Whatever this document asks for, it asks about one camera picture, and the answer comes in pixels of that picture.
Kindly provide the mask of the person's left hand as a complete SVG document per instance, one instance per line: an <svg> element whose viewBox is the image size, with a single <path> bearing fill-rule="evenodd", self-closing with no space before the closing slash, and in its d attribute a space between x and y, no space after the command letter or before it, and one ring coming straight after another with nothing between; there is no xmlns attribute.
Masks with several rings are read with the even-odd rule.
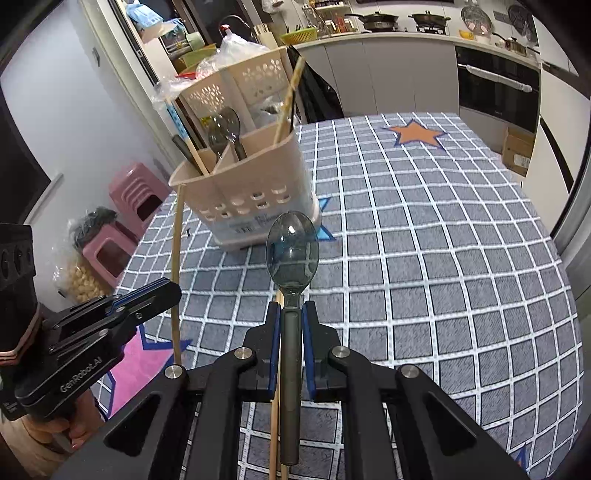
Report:
<svg viewBox="0 0 591 480"><path fill-rule="evenodd" d="M59 435L63 435L73 450L79 449L104 424L96 399L90 390L76 399L74 412L68 414L65 419L40 421L27 415L22 421L27 433L40 444L50 445Z"/></svg>

